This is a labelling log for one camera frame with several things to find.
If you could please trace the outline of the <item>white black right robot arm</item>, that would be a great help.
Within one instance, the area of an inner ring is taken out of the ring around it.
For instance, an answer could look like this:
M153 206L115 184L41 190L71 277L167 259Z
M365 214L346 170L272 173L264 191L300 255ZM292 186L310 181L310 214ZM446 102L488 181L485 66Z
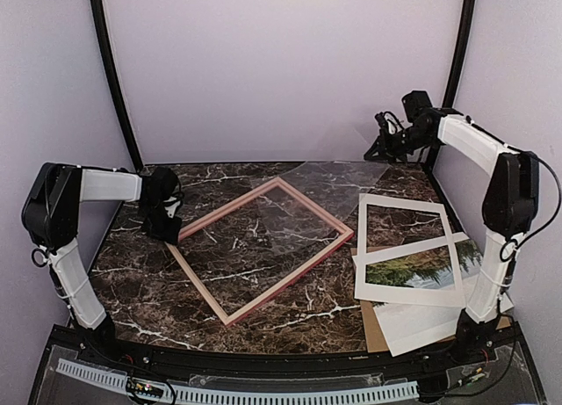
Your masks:
M401 103L409 127L391 112L377 113L378 137L364 160L394 163L417 150L446 145L488 175L481 207L486 227L484 262L458 325L462 329L490 326L501 317L500 298L511 285L517 250L529 238L537 216L538 158L510 147L461 112L433 106L424 90L411 91Z

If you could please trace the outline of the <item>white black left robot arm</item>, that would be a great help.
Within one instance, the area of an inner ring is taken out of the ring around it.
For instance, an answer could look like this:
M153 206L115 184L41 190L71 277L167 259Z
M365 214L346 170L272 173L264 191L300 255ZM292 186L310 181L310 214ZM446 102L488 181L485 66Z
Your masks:
M183 192L176 173L158 167L149 176L125 170L44 163L25 200L21 220L34 245L33 263L47 267L58 296L81 328L111 327L84 268L77 241L84 202L122 201L139 208L141 229L150 238L177 244Z

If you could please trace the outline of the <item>white mat board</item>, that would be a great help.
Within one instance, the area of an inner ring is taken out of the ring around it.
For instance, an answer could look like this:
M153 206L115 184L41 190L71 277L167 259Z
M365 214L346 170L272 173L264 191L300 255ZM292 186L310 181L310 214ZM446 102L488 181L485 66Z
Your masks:
M444 235L369 252L367 250L368 206L436 213L441 219ZM453 276L453 287L451 289L398 287L367 282L367 266L369 264L381 264L385 261L442 246L446 246L450 254ZM354 257L354 263L356 265L355 298L358 300L431 307L463 307L465 305L465 294L454 236L450 229L447 213L442 204L361 193L358 203L357 254Z

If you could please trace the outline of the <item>clear acrylic sheet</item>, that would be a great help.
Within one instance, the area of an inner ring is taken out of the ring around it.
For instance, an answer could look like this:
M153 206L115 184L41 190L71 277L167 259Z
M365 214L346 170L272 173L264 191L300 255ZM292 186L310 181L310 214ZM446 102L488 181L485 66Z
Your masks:
M359 195L371 192L388 170L386 162L304 162L277 176L345 221L356 209ZM318 247L338 236L326 222L279 188L260 196L258 214L271 250L284 255Z

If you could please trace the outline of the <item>light wooden picture frame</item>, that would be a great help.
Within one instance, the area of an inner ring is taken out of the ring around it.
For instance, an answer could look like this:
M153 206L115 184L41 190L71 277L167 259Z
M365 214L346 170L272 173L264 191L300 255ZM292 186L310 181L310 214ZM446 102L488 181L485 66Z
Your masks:
M310 270L312 270L317 264L321 263L327 257L332 255L336 250L341 248L344 243L351 239L354 235L354 230L339 221L333 214L326 211L319 204L308 198L305 194L297 190L295 187L284 181L280 177L275 177L270 181L259 185L255 189L241 195L239 198L234 199L224 206L208 213L207 215L191 222L187 226L183 227L179 231L177 240L181 242L183 239L190 235L195 234L199 230L202 230L209 226L210 224L218 221L219 219L229 215L231 212L241 208L248 204L251 200L256 199L262 194L265 194L275 188L279 188L286 194L290 195L293 199L297 200L302 206L308 209L315 216L320 218L322 221L326 222L334 231L336 231L339 236L336 237L330 244L312 256L310 259L301 264L297 269L284 276L275 285L268 288L266 291L258 295L248 304L239 308L232 314L227 314L219 302L212 296L210 291L207 289L203 281L197 276L195 271L188 264L186 259L180 253L179 249L175 245L168 244L167 248L171 252L172 256L176 259L180 267L184 270L191 283L197 288L198 292L202 295L203 299L210 306L212 311L219 317L220 321L227 327L234 325L235 323L241 321L248 314L250 314L254 309L260 307L262 304L273 299L279 293L283 292L288 286L292 285L299 278L304 276Z

